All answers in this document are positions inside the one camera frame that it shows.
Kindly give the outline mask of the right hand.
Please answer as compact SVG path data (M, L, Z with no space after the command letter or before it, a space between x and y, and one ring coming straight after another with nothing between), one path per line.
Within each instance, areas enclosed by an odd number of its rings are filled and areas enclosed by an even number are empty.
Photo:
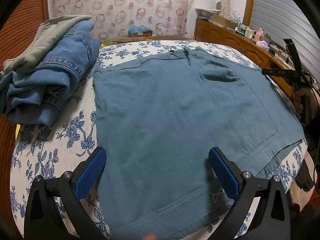
M314 99L312 89L303 87L300 90L297 90L293 93L295 110L299 115L301 115L304 110L304 100L302 100L302 97L305 97L306 99L309 99L310 102L312 102L312 100Z

